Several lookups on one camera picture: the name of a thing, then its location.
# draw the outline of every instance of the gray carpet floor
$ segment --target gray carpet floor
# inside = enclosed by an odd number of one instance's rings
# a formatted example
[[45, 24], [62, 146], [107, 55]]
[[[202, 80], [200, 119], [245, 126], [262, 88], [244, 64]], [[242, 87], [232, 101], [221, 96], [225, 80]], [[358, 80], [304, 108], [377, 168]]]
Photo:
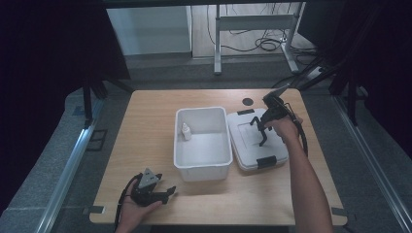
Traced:
[[[182, 57], [141, 60], [128, 57], [131, 80], [123, 81], [135, 89], [268, 88], [291, 75], [283, 56], [228, 58], [223, 73], [213, 75], [212, 60]], [[343, 123], [327, 93], [329, 80], [302, 92], [302, 97], [324, 151], [345, 211], [348, 225], [335, 232], [402, 232], [394, 213], [375, 182], [361, 151]], [[111, 224], [93, 224], [84, 209], [92, 206], [106, 164], [119, 132], [130, 94], [105, 83], [105, 100], [96, 130], [107, 130], [100, 151], [85, 152], [52, 232], [113, 232]], [[83, 128], [82, 92], [67, 97], [66, 111], [41, 158], [0, 218], [0, 232], [33, 232], [48, 204], [53, 188]], [[374, 120], [362, 102], [357, 106], [360, 130], [374, 151], [389, 180], [405, 205], [412, 207], [412, 162], [397, 143]], [[136, 232], [294, 232], [293, 227], [206, 227], [141, 226]]]

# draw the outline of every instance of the person's arm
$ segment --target person's arm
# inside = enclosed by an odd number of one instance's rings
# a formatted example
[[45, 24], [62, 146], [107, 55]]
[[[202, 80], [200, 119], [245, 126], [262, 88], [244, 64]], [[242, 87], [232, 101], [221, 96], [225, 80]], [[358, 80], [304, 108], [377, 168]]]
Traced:
[[325, 192], [303, 151], [295, 125], [287, 116], [267, 122], [265, 126], [274, 127], [288, 148], [296, 232], [333, 232]]
[[143, 217], [162, 204], [161, 201], [157, 201], [147, 207], [138, 206], [130, 197], [131, 189], [136, 182], [137, 180], [135, 180], [126, 191], [126, 195], [121, 205], [120, 221], [116, 233], [132, 232], [140, 224]]

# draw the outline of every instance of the hand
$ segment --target hand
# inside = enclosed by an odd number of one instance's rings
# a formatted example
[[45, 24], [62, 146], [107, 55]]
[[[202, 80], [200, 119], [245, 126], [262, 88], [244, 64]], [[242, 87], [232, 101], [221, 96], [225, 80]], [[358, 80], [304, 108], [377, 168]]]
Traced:
[[[296, 115], [296, 119], [302, 123], [303, 119], [300, 118], [298, 115]], [[285, 116], [281, 119], [274, 119], [271, 121], [268, 121], [264, 124], [264, 127], [270, 127], [272, 126], [276, 133], [281, 137], [284, 141], [287, 140], [293, 140], [293, 139], [298, 139], [299, 133], [297, 131], [296, 126], [292, 122], [292, 119], [289, 116]]]
[[151, 213], [162, 204], [161, 201], [157, 201], [147, 207], [138, 206], [130, 197], [131, 190], [136, 182], [137, 180], [134, 180], [131, 183], [124, 196], [120, 211], [120, 222], [116, 233], [132, 232], [148, 213]]

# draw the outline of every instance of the wooden table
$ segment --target wooden table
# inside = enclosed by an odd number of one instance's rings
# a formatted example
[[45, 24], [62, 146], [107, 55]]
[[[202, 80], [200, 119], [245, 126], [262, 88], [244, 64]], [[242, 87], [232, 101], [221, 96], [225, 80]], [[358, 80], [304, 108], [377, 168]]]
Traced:
[[[114, 222], [121, 191], [145, 168], [163, 174], [154, 191], [173, 185], [177, 193], [169, 203], [150, 214], [146, 224], [294, 225], [289, 161], [279, 168], [244, 172], [237, 160], [227, 179], [185, 183], [173, 165], [175, 114], [183, 108], [222, 106], [226, 113], [265, 108], [262, 97], [269, 89], [137, 90], [130, 99], [94, 206], [103, 214], [90, 214], [95, 223]], [[245, 106], [244, 98], [254, 100]], [[288, 89], [281, 98], [303, 118], [309, 158], [326, 192], [329, 205], [343, 209], [324, 155], [300, 93]], [[334, 225], [347, 222], [332, 216]]]

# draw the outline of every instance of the small bottle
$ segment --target small bottle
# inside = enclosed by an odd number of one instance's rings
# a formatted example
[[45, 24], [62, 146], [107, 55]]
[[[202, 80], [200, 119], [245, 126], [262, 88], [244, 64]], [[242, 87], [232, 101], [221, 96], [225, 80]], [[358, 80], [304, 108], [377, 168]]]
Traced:
[[188, 127], [187, 124], [183, 123], [182, 125], [182, 133], [185, 136], [185, 139], [188, 141], [191, 139], [191, 132], [190, 132], [190, 128]]

